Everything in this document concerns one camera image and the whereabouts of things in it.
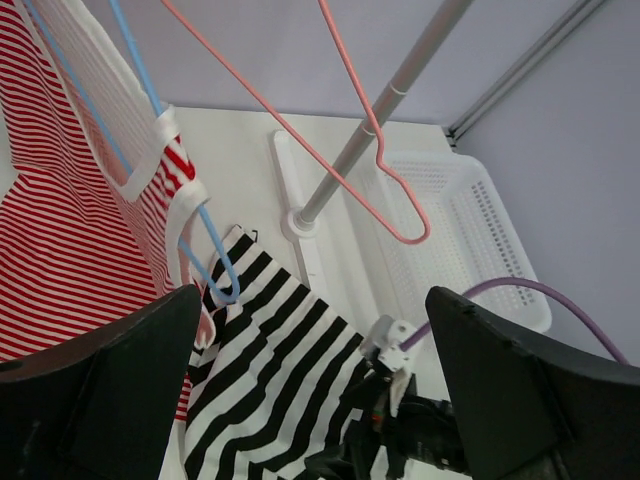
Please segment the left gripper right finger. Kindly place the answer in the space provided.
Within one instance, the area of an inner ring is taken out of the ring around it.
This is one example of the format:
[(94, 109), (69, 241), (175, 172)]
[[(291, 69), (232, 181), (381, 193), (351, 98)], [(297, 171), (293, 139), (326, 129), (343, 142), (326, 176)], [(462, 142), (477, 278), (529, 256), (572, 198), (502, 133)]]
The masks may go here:
[(472, 478), (638, 478), (638, 368), (444, 287), (428, 292), (425, 309)]

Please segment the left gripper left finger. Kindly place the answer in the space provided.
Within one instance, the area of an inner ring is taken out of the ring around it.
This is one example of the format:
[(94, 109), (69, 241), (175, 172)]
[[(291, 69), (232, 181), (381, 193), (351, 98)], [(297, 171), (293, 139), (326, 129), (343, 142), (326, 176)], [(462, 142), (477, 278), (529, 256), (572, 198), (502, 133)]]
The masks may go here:
[(4, 479), (156, 479), (201, 314), (193, 285), (1, 365)]

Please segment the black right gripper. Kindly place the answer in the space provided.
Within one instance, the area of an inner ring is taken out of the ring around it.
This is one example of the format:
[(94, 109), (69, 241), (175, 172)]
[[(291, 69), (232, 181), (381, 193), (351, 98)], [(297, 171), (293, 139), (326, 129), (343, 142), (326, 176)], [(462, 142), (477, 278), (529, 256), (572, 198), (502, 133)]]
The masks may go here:
[(360, 402), (363, 416), (352, 421), (344, 437), (344, 468), (371, 470), (381, 449), (388, 468), (404, 470), (417, 461), (450, 468), (450, 403), (417, 394), (416, 380), (395, 401), (391, 383), (372, 374), (348, 397)]

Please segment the black white striped tank top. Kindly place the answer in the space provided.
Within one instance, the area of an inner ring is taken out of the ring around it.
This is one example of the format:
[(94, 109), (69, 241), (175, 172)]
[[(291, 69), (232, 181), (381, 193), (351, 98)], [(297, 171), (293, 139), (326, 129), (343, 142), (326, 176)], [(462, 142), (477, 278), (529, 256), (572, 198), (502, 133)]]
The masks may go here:
[(192, 354), (184, 469), (190, 479), (308, 479), (359, 411), (341, 402), (369, 369), (362, 336), (241, 227), (223, 240), (237, 302), (204, 304), (213, 344)]

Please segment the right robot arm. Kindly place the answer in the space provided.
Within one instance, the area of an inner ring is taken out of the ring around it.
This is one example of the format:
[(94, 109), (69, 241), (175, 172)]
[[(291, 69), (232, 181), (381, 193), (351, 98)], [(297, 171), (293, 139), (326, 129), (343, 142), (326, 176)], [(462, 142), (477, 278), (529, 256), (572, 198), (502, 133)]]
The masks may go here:
[(470, 474), (451, 403), (419, 396), (415, 377), (396, 414), (391, 413), (391, 383), (377, 373), (348, 389), (341, 401), (362, 416), (349, 423), (340, 444), (305, 459), (307, 473), (324, 479), (372, 479), (376, 457), (385, 450), (387, 479), (402, 479), (409, 461)]

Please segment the red white striped tank top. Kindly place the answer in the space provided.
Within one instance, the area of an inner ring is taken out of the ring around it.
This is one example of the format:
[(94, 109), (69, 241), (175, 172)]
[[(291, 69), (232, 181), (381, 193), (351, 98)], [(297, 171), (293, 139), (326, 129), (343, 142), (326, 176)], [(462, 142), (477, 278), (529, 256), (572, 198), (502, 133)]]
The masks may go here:
[(1, 203), (1, 357), (120, 319), (159, 291), (24, 2), (1, 5), (1, 104), (17, 177)]

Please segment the white perforated plastic basket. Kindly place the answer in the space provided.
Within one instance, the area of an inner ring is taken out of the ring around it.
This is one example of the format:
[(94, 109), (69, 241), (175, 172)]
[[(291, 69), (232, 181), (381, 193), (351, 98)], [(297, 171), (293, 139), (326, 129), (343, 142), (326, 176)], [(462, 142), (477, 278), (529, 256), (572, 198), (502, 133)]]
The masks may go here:
[[(366, 247), (366, 267), (380, 308), (416, 327), (428, 321), (424, 301), (433, 286), (457, 293), (498, 277), (536, 280), (531, 262), (484, 166), (452, 152), (391, 151), (388, 166), (411, 187), (426, 212), (431, 234), (419, 245), (397, 241), (353, 202), (350, 213)], [(349, 175), (352, 184), (402, 235), (423, 232), (401, 186), (372, 159)], [(483, 308), (539, 333), (552, 324), (546, 298), (524, 287), (494, 287), (474, 297)]]

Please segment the white and silver clothes rack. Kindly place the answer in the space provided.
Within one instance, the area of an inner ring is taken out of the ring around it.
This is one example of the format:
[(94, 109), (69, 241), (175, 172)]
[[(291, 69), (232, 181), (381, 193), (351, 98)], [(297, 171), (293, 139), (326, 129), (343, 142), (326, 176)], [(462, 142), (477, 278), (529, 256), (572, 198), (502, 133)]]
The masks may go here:
[(292, 136), (283, 130), (274, 133), (273, 157), (286, 209), (281, 220), (281, 229), (295, 247), (303, 282), (320, 296), (328, 296), (328, 287), (315, 239), (319, 229), (319, 213), (337, 191), (338, 180), (349, 173), (373, 140), (377, 139), (381, 132), (380, 127), (389, 119), (471, 5), (470, 1), (442, 2), (378, 96), (372, 111), (356, 128), (338, 155), (334, 164), (337, 174), (326, 174), (308, 201), (304, 199), (301, 176), (297, 171), (290, 146)]

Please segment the right aluminium frame post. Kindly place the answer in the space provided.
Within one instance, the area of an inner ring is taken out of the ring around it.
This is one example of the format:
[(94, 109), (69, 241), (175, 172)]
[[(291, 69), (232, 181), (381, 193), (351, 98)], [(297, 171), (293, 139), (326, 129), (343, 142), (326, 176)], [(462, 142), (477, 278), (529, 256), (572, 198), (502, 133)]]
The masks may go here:
[(516, 87), (595, 15), (605, 0), (575, 1), (457, 120), (443, 129), (449, 146), (458, 141), (488, 115)]

